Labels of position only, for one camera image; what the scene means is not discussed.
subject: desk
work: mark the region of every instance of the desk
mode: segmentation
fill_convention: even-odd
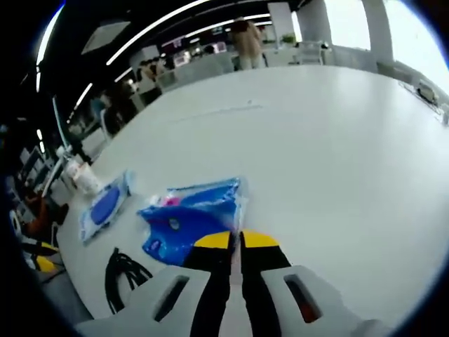
[[[242,175],[244,226],[276,238],[292,264],[331,283],[362,318],[396,326],[427,294],[449,242],[449,129],[396,80],[343,67],[236,72],[166,93],[105,148],[93,169],[137,173],[139,193]],[[150,272],[133,212],[83,247],[75,199],[58,241],[94,316],[110,316],[115,246]]]

